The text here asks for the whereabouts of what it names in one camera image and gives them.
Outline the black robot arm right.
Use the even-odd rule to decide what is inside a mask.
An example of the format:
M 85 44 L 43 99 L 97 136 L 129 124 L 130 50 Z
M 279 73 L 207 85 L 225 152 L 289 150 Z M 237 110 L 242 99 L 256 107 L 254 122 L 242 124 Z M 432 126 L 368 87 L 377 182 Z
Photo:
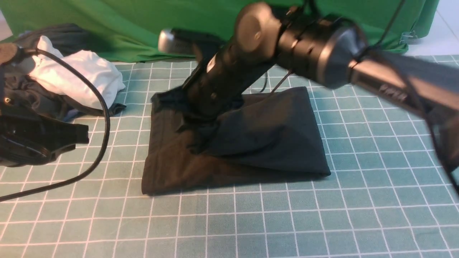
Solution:
M 231 39 L 185 82 L 183 115 L 216 119 L 274 65 L 330 90 L 359 86 L 422 118 L 438 161 L 458 191 L 458 69 L 369 45 L 356 23 L 320 16 L 313 0 L 285 13 L 265 2 L 242 8 Z

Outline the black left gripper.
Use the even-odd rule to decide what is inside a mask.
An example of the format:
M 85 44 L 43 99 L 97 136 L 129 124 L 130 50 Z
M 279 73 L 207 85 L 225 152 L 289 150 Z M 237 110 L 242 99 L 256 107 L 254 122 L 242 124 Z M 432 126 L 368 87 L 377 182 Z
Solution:
M 1 104 L 0 120 L 2 166 L 45 165 L 89 143 L 87 125 L 61 122 L 25 107 Z

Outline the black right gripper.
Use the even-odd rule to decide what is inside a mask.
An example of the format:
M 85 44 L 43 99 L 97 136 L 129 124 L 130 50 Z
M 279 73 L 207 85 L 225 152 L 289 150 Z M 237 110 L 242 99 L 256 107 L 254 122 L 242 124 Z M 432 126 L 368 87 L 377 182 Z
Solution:
M 236 97 L 274 65 L 276 48 L 243 51 L 241 46 L 220 49 L 208 64 L 200 64 L 183 84 L 185 110 L 190 120 L 214 120 Z

